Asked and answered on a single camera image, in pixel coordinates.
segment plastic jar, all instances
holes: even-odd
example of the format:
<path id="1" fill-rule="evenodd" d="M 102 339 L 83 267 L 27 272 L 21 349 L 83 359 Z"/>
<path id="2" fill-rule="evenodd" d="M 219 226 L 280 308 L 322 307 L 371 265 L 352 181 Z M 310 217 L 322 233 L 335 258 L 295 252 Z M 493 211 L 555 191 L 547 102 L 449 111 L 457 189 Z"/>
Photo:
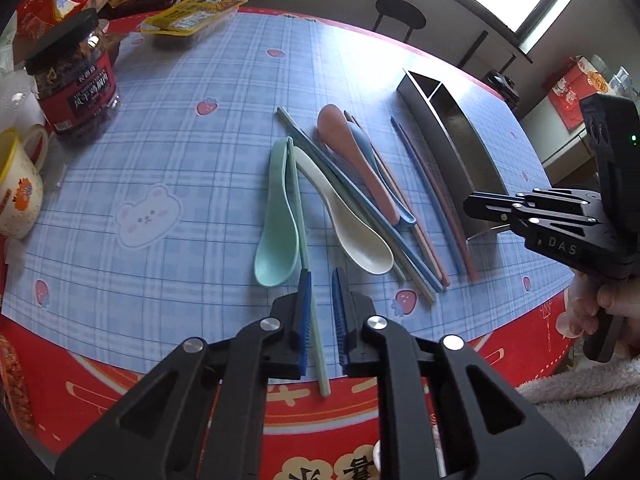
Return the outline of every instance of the plastic jar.
<path id="1" fill-rule="evenodd" d="M 120 99 L 95 9 L 81 10 L 53 27 L 24 65 L 62 142 L 82 145 L 102 134 Z"/>

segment hand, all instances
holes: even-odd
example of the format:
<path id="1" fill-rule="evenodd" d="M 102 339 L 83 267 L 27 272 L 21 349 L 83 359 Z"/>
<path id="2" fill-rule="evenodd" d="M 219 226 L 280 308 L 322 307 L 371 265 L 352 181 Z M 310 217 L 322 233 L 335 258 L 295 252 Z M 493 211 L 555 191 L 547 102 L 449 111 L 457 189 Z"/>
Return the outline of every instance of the hand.
<path id="1" fill-rule="evenodd" d="M 577 338 L 582 334 L 592 335 L 598 329 L 596 313 L 600 307 L 608 314 L 628 318 L 616 354 L 629 356 L 640 350 L 640 278 L 628 280 L 621 285 L 594 286 L 581 272 L 575 276 L 567 292 L 566 311 L 558 316 L 556 329 L 565 337 Z"/>

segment mug handle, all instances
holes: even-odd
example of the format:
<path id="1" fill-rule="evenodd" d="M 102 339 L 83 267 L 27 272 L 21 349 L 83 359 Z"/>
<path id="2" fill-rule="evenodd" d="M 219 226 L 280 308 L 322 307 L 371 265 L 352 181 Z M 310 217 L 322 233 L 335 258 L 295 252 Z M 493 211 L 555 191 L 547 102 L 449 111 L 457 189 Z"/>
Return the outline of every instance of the mug handle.
<path id="1" fill-rule="evenodd" d="M 33 165 L 36 167 L 36 170 L 40 171 L 42 169 L 42 166 L 44 165 L 45 159 L 47 158 L 47 152 L 49 151 L 49 134 L 47 133 L 47 131 L 44 128 L 44 126 L 42 126 L 40 124 L 34 124 L 31 128 L 29 128 L 29 131 L 24 136 L 23 145 L 24 144 L 29 144 L 30 140 L 31 140 L 31 137 L 33 137 L 33 136 L 39 136 L 40 139 L 42 140 L 42 143 L 40 145 L 40 153 L 38 154 L 38 158 L 37 158 L 37 160 L 33 161 Z M 37 141 L 34 144 L 34 146 L 37 148 L 37 146 L 38 146 L 38 142 Z"/>

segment wall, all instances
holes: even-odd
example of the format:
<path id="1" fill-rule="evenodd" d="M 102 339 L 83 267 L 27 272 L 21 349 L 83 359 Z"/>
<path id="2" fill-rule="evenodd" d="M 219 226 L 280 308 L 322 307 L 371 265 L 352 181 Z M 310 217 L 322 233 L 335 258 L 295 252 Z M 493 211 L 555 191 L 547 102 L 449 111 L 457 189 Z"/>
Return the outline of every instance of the wall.
<path id="1" fill-rule="evenodd" d="M 303 12 L 362 28 L 376 21 L 376 0 L 249 0 L 250 5 Z M 410 43 L 457 64 L 476 37 L 487 28 L 475 15 L 452 0 L 407 0 L 427 17 L 427 27 L 415 31 Z M 379 32 L 402 39 L 406 28 L 391 19 Z M 534 64 L 518 56 L 506 71 L 521 96 L 518 117 L 528 113 L 545 95 L 540 84 L 568 56 L 599 54 L 610 67 L 625 66 L 640 86 L 640 33 L 619 0 L 572 0 L 529 55 Z M 511 57 L 504 40 L 493 34 L 465 69 L 481 78 L 500 69 Z"/>

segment black jar lid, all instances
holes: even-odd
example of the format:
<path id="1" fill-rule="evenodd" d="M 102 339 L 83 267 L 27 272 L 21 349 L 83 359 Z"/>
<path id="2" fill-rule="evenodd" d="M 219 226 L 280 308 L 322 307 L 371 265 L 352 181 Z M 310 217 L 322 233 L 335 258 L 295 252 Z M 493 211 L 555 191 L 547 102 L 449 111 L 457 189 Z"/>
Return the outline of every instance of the black jar lid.
<path id="1" fill-rule="evenodd" d="M 85 9 L 69 16 L 42 36 L 24 60 L 27 74 L 34 75 L 56 64 L 58 59 L 78 44 L 98 26 L 95 9 Z"/>

